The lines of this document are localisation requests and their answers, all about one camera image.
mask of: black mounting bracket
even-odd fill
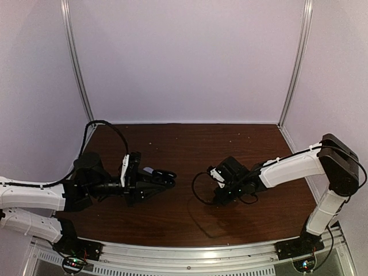
[[[279,241],[275,244],[275,248],[278,259],[285,260],[308,255],[313,253],[313,251],[322,250],[324,249],[324,244],[322,240],[319,240],[312,245],[298,237],[296,239]]]
[[[69,256],[81,259],[99,260],[102,244],[96,241],[82,240],[76,235],[73,223],[63,218],[58,219],[62,225],[62,238],[53,244],[53,249]]]

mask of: dark wood surface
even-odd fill
[[[81,237],[145,246],[217,246],[276,240],[300,233],[315,207],[304,179],[259,193],[253,205],[232,202],[207,206],[191,193],[191,180],[232,155],[246,167],[290,154],[275,125],[119,125],[130,151],[142,153],[141,167],[178,174],[171,190],[127,207],[124,198],[108,198],[78,213],[59,213],[73,221]],[[101,155],[113,175],[125,154],[119,137],[99,126],[86,151]],[[206,175],[198,193],[211,200],[216,187]]]

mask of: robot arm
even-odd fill
[[[111,176],[98,154],[83,154],[74,162],[74,178],[55,183],[15,181],[0,177],[0,229],[22,232],[49,240],[59,252],[72,255],[84,248],[90,259],[98,259],[101,244],[78,239],[71,221],[39,216],[20,208],[42,208],[78,212],[104,200],[124,196],[128,205],[144,201],[175,186],[170,171],[139,169],[140,153],[125,155],[120,175]]]
[[[330,221],[359,189],[358,157],[334,135],[285,158],[257,164],[251,170],[228,157],[208,173],[218,181],[214,203],[227,204],[244,194],[266,191],[277,185],[311,175],[326,174],[329,187],[308,217],[296,240],[276,244],[279,259],[311,253]]]

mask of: white wall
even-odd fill
[[[0,175],[55,181],[69,170],[87,121],[60,1],[0,2]],[[18,275],[30,237],[0,230],[0,275]]]
[[[286,129],[298,150],[331,132],[368,168],[368,2],[314,1],[312,29]],[[314,178],[321,194],[325,178]],[[368,186],[340,222],[358,275],[367,275]]]
[[[277,122],[303,0],[70,1],[96,118]]]

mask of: black cable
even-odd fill
[[[345,200],[344,204],[349,203],[350,199],[351,199],[351,196],[349,196],[349,198]]]
[[[94,121],[90,121],[89,123],[86,124],[86,127],[85,127],[85,132],[83,134],[83,141],[82,141],[82,146],[80,147],[81,149],[79,150],[79,155],[78,155],[78,158],[80,158],[80,156],[82,155],[83,153],[83,150],[85,148],[85,145],[86,145],[86,139],[87,139],[87,133],[88,133],[88,129],[91,125],[94,125],[94,124],[104,124],[104,125],[107,125],[108,127],[112,128],[112,130],[114,130],[118,135],[119,137],[121,138],[122,142],[124,143],[125,145],[125,150],[126,150],[126,153],[128,154],[129,153],[129,149],[128,149],[128,142],[127,140],[125,139],[124,135],[119,131],[119,129],[117,129],[114,125],[112,125],[111,123],[107,122],[107,121],[104,121],[104,120],[94,120]],[[49,184],[46,184],[46,185],[35,185],[35,184],[24,184],[24,183],[17,183],[17,182],[6,182],[5,184],[6,185],[9,185],[9,186],[17,186],[17,187],[31,187],[31,188],[50,188],[50,187],[54,187],[58,184],[61,184],[63,183],[65,180],[67,180],[72,174],[74,173],[74,169],[72,169],[65,177],[63,177],[61,180],[58,180],[56,182],[53,182],[53,183],[49,183]]]
[[[333,236],[333,234],[332,234],[329,226],[327,226],[327,230],[328,230],[329,234],[331,235],[331,248],[329,249],[326,258],[324,258],[324,260],[321,262],[321,264],[318,267],[316,267],[316,268],[313,269],[313,272],[315,272],[316,270],[320,269],[320,267],[326,262],[326,260],[328,259],[328,257],[331,255],[331,252],[332,252],[332,250],[334,248],[334,244],[333,244],[334,243],[334,236]]]
[[[75,259],[78,260],[78,264],[81,265],[82,267],[79,268],[78,270],[71,270],[71,269],[67,269],[64,264],[62,264],[62,269],[64,270],[65,273],[68,273],[68,274],[77,274],[79,272],[81,272],[83,270],[83,268],[88,264],[85,260],[77,257],[77,256],[64,256],[63,254],[61,254],[56,248],[55,246],[53,245],[53,243],[49,240],[45,240],[46,242],[48,242],[50,244],[50,246],[52,247],[52,249],[57,253],[59,254],[59,256],[61,256],[65,262],[70,265],[72,267],[72,264],[75,263]]]
[[[238,197],[238,199],[244,203],[244,204],[247,204],[247,205],[252,205],[256,202],[258,202],[258,195],[256,195],[255,193],[251,194],[251,196],[255,197],[255,201],[252,201],[252,202],[247,202],[247,201],[244,201],[241,197]]]
[[[194,224],[198,227],[198,229],[206,236],[208,237],[209,239],[215,239],[215,238],[218,238],[218,237],[222,237],[224,235],[215,235],[215,236],[212,236],[210,233],[208,233],[202,226],[201,224],[194,218],[192,212],[190,211],[190,208],[189,208],[189,202],[193,199],[193,197],[189,198],[189,200],[187,201],[187,204],[186,204],[186,210],[188,211],[188,214],[191,218],[191,220],[194,222]]]
[[[83,150],[85,148],[85,145],[86,145],[86,140],[87,140],[87,133],[88,133],[88,129],[91,125],[96,125],[96,124],[103,124],[103,125],[107,125],[109,128],[111,128],[112,130],[114,130],[118,135],[119,137],[121,138],[122,142],[124,143],[125,145],[125,151],[126,151],[126,154],[129,153],[129,148],[128,148],[128,142],[127,140],[125,139],[124,135],[120,132],[120,130],[114,126],[113,124],[105,121],[105,120],[94,120],[94,121],[90,121],[88,124],[86,124],[86,127],[85,127],[85,132],[83,134],[83,141],[82,141],[82,146],[80,147],[80,151],[79,151],[79,155],[78,157],[80,157],[83,153]]]
[[[208,173],[207,172],[204,172],[204,171],[203,172],[199,172],[198,174],[196,174],[195,177],[193,178],[192,182],[191,182],[191,190],[192,190],[194,196],[196,197],[196,199],[199,200],[199,201],[201,201],[203,204],[205,204],[205,205],[215,205],[214,202],[204,201],[202,198],[199,197],[199,195],[197,194],[197,192],[195,190],[194,185],[196,183],[196,180],[202,174],[207,174],[208,175]]]

